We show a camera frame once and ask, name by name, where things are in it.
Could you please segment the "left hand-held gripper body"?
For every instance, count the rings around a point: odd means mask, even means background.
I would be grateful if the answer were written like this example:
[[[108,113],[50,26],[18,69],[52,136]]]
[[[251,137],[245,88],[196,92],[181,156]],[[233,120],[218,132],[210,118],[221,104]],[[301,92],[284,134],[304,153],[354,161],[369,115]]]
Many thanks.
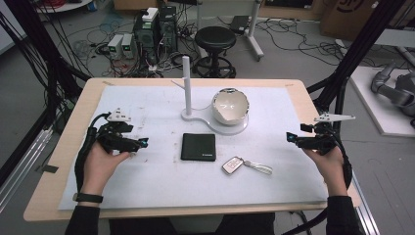
[[[128,124],[131,117],[125,114],[121,108],[116,108],[113,112],[105,114],[105,120],[107,123],[98,129],[96,139],[107,152],[112,150],[129,152],[132,147],[140,146],[138,139],[123,136],[123,133],[131,132],[133,126]]]

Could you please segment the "black metal frame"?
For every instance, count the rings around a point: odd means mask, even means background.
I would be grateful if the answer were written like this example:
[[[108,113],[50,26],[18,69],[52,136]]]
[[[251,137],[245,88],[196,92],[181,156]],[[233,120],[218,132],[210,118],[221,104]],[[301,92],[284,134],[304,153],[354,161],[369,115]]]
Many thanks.
[[[47,94],[46,108],[38,120],[23,138],[8,160],[0,167],[0,188],[6,185],[12,172],[23,159],[23,154],[34,141],[36,135],[56,119],[56,110],[65,99],[80,96],[82,88],[76,80],[87,81],[91,75],[77,69],[59,52],[53,39],[40,20],[33,0],[4,0],[19,25],[26,34],[28,43],[7,24],[0,11],[0,25],[15,42],[24,58],[29,63],[35,77],[39,80]]]
[[[335,114],[341,115],[343,113],[347,82],[406,0],[377,1],[379,5],[353,40],[334,72],[327,78],[306,88],[309,94],[321,90],[319,96],[313,100],[319,114],[328,112],[333,101],[336,101]]]

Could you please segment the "person's right hand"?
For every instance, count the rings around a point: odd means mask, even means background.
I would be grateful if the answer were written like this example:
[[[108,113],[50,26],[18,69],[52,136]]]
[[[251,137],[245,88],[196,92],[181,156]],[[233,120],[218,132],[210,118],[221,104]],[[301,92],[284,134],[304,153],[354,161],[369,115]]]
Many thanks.
[[[344,159],[341,150],[335,147],[321,156],[317,151],[303,149],[316,164],[328,188],[330,197],[346,196],[347,189],[343,171]]]

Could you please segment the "white power supply unit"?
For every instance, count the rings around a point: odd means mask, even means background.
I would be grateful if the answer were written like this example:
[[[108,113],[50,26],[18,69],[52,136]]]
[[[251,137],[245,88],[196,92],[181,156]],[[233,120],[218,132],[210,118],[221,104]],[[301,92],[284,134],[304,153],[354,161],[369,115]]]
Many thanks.
[[[122,55],[122,43],[123,36],[120,34],[116,34],[111,41],[108,43],[108,49],[110,52],[110,56],[113,60],[119,60]]]
[[[125,33],[122,38],[121,48],[126,59],[134,58],[134,42],[130,33]]]

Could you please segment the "person's legs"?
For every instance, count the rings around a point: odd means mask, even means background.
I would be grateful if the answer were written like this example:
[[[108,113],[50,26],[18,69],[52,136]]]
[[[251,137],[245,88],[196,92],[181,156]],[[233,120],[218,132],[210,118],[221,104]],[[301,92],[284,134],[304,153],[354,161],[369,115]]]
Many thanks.
[[[213,235],[275,235],[274,212],[226,214]],[[110,219],[111,235],[179,235],[168,217]]]

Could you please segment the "wooden table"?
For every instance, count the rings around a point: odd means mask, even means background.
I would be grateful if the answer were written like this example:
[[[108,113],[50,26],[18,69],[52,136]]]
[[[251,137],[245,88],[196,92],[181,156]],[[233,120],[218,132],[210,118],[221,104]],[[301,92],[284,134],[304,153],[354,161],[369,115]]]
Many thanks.
[[[72,196],[76,191],[73,164],[77,152],[82,145],[87,126],[93,120],[92,117],[105,88],[109,86],[178,87],[173,83],[173,80],[177,83],[181,82],[178,78],[92,78],[88,80],[50,159],[50,163],[56,168],[56,172],[46,172],[41,176],[23,214],[24,219],[27,221],[45,221],[65,220],[70,217],[75,206]],[[207,107],[213,95],[222,88],[235,87],[241,91],[245,87],[284,88],[288,91],[300,125],[302,123],[313,122],[318,116],[303,83],[297,79],[195,78],[192,80],[191,85],[192,107],[194,109]],[[236,212],[301,211],[320,210],[325,205],[326,199],[317,204],[295,203],[154,209],[105,209],[102,206],[103,210],[101,215],[105,218],[116,218]]]

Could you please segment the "black computer tower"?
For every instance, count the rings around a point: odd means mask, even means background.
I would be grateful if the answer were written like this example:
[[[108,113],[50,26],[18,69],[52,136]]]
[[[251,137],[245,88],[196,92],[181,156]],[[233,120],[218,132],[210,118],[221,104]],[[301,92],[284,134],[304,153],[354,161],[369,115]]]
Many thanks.
[[[177,51],[176,7],[161,6],[159,23],[161,30],[161,45],[168,52]]]
[[[141,51],[141,58],[150,65],[155,65],[158,62],[156,52],[160,42],[158,19],[158,8],[142,9],[133,27],[135,40]]]

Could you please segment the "white stand with pole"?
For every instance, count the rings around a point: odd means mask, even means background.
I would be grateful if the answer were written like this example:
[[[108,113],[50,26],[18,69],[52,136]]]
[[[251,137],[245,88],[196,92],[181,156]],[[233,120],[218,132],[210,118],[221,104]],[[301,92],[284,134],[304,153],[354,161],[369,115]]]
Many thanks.
[[[188,56],[182,57],[182,70],[183,83],[177,83],[173,80],[173,83],[178,87],[182,88],[185,92],[185,109],[181,112],[181,117],[185,121],[200,121],[209,127],[212,131],[221,135],[236,135],[242,133],[249,124],[249,113],[248,116],[239,124],[236,125],[225,125],[217,121],[212,114],[211,101],[210,104],[203,109],[194,109],[192,107],[192,86],[191,86],[191,68],[190,58]]]

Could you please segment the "black wallet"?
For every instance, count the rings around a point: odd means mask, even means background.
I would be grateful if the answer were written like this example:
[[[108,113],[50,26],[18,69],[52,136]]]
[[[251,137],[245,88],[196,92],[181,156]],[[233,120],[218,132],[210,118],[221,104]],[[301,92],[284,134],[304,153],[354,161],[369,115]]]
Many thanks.
[[[216,160],[215,135],[184,133],[181,160],[214,162]]]

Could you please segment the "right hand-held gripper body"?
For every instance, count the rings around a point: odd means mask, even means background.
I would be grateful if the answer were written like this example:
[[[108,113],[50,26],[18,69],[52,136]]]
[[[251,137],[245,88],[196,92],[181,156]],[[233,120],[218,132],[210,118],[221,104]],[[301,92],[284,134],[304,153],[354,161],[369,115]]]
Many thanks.
[[[314,124],[302,123],[300,130],[309,133],[314,132],[315,136],[300,137],[299,147],[308,150],[318,150],[321,155],[326,155],[340,144],[340,141],[337,139],[337,131],[333,128],[332,123],[351,119],[355,119],[355,116],[323,113],[314,119]]]

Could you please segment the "white floor board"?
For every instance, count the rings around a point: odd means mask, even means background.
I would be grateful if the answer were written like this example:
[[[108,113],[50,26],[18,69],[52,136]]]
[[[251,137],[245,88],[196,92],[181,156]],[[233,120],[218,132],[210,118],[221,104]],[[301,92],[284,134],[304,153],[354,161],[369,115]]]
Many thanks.
[[[351,76],[351,83],[382,135],[415,137],[415,128],[410,124],[411,117],[406,116],[385,96],[371,91],[372,79],[381,70],[358,67]]]

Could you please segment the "person's left hand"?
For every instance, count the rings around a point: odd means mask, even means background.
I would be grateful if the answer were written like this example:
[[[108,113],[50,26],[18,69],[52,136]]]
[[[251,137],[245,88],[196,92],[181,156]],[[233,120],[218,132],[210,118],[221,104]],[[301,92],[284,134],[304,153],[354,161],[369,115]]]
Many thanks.
[[[117,166],[129,157],[128,152],[117,155],[107,153],[99,142],[94,143],[84,164],[84,179],[80,192],[102,196]]]

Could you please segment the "white egg-shaped bowl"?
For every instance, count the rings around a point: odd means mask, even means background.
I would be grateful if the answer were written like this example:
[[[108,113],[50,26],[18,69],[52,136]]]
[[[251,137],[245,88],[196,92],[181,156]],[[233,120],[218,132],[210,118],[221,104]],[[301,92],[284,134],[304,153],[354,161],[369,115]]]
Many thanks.
[[[236,88],[223,88],[211,100],[213,117],[225,125],[241,123],[248,116],[249,108],[247,96]]]

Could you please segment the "silver car key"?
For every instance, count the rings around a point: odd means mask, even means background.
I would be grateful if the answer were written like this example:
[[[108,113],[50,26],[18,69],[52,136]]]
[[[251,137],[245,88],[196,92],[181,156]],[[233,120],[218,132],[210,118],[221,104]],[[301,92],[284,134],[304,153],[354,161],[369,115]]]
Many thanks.
[[[242,158],[233,157],[229,161],[227,161],[221,168],[227,174],[233,174],[239,167],[243,165],[244,161]]]

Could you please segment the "cardboard box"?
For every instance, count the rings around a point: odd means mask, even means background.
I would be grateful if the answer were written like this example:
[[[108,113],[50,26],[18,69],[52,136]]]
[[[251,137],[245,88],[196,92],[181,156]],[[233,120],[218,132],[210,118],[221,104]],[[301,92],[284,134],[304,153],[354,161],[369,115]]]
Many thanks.
[[[352,41],[367,23],[382,0],[328,0],[320,20],[320,34]],[[415,21],[415,0],[403,5],[387,24],[387,28],[403,28]]]

